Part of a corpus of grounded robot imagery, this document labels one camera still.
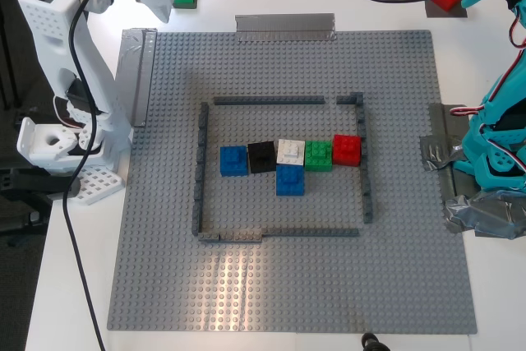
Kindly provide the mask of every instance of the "white lego brick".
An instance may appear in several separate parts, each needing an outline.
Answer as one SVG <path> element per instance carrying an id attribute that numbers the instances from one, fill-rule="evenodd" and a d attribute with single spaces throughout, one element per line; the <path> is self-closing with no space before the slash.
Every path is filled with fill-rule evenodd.
<path id="1" fill-rule="evenodd" d="M 297 164 L 303 166 L 305 141 L 279 139 L 278 164 Z"/>

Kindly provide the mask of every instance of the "dark floor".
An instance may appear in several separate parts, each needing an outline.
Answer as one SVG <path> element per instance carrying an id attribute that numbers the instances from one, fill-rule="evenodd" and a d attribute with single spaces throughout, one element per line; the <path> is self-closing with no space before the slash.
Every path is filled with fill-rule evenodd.
<path id="1" fill-rule="evenodd" d="M 16 0 L 0 0 L 5 15 L 7 43 L 11 51 L 16 83 L 23 105 L 5 111 L 0 105 L 0 168 L 6 160 L 20 160 L 16 153 L 17 132 L 12 128 L 15 111 L 37 110 L 53 114 L 52 91 L 37 62 L 30 30 Z M 5 59 L 0 53 L 0 76 L 12 104 Z M 6 217 L 29 213 L 23 204 L 13 204 L 0 197 L 0 221 Z M 9 247 L 12 237 L 0 237 L 0 349 L 25 348 L 31 309 L 35 297 L 44 236 L 28 237 L 19 247 Z"/>

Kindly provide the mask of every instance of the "lego baseplate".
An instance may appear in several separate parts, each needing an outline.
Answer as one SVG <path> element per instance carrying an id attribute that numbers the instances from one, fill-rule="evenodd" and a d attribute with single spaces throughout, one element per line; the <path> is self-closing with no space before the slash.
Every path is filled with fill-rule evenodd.
<path id="1" fill-rule="evenodd" d="M 362 224 L 359 168 L 313 175 L 334 176 L 341 191 L 321 206 L 307 194 L 278 209 L 257 193 L 266 173 L 227 178 L 220 190 L 207 184 L 209 172 L 216 180 L 219 173 L 213 139 L 236 145 L 352 134 L 356 126 L 342 130 L 339 112 L 353 106 L 336 100 L 351 104 L 344 97 L 358 91 L 366 104 L 371 224 Z M 269 95 L 323 95 L 325 104 L 213 107 L 215 96 Z M 201 102 L 210 104 L 213 129 L 206 150 L 197 143 Z M 147 123 L 131 152 L 108 328 L 476 333 L 462 236 L 444 228 L 438 174 L 422 168 L 419 137 L 431 134 L 431 103 L 440 94 L 428 31 L 265 43 L 239 43 L 235 33 L 159 33 Z M 200 242 L 190 226 L 198 151 L 207 163 L 205 212 L 231 214 L 205 226 L 231 234 L 288 216 L 304 225 L 298 210 L 318 210 L 322 224 L 344 215 L 362 224 L 360 236 Z M 247 191 L 239 194 L 235 182 Z M 254 210 L 265 217 L 252 217 Z"/>

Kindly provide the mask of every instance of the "white table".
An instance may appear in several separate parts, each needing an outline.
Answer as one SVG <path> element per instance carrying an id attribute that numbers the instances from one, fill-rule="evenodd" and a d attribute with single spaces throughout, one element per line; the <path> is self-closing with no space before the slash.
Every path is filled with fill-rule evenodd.
<path id="1" fill-rule="evenodd" d="M 504 0 L 484 0 L 468 19 L 427 19 L 422 3 L 387 5 L 366 0 L 199 0 L 197 10 L 177 10 L 167 25 L 134 0 L 116 0 L 102 16 L 90 16 L 99 50 L 115 72 L 123 29 L 235 31 L 236 14 L 333 12 L 336 29 L 414 30 L 433 34 L 442 101 L 478 104 L 516 51 L 507 30 L 513 20 Z M 127 172 L 127 158 L 121 174 Z M 116 332 L 105 329 L 118 247 L 124 191 L 80 209 L 71 208 L 91 296 L 108 350 L 359 350 L 360 335 L 294 333 Z M 393 351 L 494 351 L 521 349 L 526 323 L 526 238 L 509 242 L 464 235 L 478 334 L 380 335 Z M 44 249 L 27 349 L 96 350 L 95 334 L 72 246 L 55 202 Z"/>

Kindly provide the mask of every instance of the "gray tape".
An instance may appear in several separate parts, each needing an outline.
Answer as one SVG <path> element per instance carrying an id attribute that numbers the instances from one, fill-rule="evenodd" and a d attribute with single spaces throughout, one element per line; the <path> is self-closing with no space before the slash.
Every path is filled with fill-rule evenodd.
<path id="1" fill-rule="evenodd" d="M 477 236 L 513 240 L 526 233 L 526 194 L 515 191 L 479 192 L 445 203 L 446 228 L 452 233 L 474 229 Z"/>
<path id="2" fill-rule="evenodd" d="M 426 171 L 442 169 L 456 160 L 465 160 L 459 136 L 432 135 L 420 137 L 420 151 Z"/>
<path id="3" fill-rule="evenodd" d="M 156 30 L 129 29 L 122 32 L 115 82 L 119 99 L 133 127 L 146 125 L 156 37 Z"/>
<path id="4" fill-rule="evenodd" d="M 334 14 L 236 16 L 239 41 L 319 41 L 335 39 Z"/>
<path id="5" fill-rule="evenodd" d="M 459 106 L 460 104 L 443 105 L 437 103 L 429 105 L 433 136 L 465 136 L 469 129 L 467 117 L 450 115 L 450 109 Z M 444 202 L 457 195 L 471 197 L 480 191 L 480 187 L 475 182 L 475 177 L 453 169 L 452 166 L 439 169 L 438 176 Z"/>

